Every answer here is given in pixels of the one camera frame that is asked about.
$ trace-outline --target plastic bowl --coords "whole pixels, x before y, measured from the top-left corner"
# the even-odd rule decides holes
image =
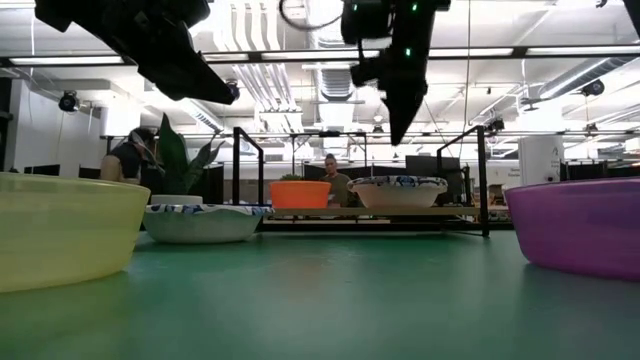
[[[153,240],[169,244],[216,244],[247,240],[270,207],[150,205],[144,226]]]
[[[352,180],[350,191],[358,193],[365,207],[433,206],[439,194],[447,191],[447,181],[415,176],[374,176]]]
[[[269,187],[276,209],[326,208],[331,191],[331,184],[324,181],[274,181]]]
[[[140,186],[0,173],[0,292],[122,270],[148,198]]]
[[[640,280],[640,179],[509,189],[524,256],[566,272]]]

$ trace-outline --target person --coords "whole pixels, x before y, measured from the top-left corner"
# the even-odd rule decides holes
[[[320,180],[331,183],[331,191],[329,192],[330,207],[347,207],[349,206],[350,192],[347,189],[347,183],[351,181],[347,175],[338,173],[338,162],[333,154],[328,154],[324,159],[324,167],[327,175]]]
[[[155,148],[155,134],[145,128],[131,131],[127,140],[102,159],[100,179],[140,185],[140,170],[147,149]]]

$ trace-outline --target wooden platform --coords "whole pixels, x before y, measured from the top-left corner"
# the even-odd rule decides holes
[[[474,207],[432,207],[432,208],[326,208],[326,209],[276,209],[269,217],[280,216],[477,216],[479,208]]]

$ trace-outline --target potted plant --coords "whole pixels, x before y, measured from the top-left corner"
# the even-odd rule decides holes
[[[318,209],[327,207],[331,184],[287,174],[280,181],[269,184],[269,189],[271,203],[276,209]]]
[[[162,173],[162,195],[153,195],[152,204],[167,205],[199,205],[202,204],[201,196],[189,195],[189,191],[200,180],[204,168],[215,161],[223,143],[211,149],[211,142],[218,133],[214,134],[210,141],[200,148],[198,154],[189,161],[187,146],[184,136],[177,134],[171,128],[167,115],[163,115],[160,125],[158,151],[162,164],[158,166]]]

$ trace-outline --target desk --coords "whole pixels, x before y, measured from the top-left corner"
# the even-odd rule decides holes
[[[640,358],[639,284],[527,265],[512,232],[146,241],[126,272],[0,295],[0,358]]]

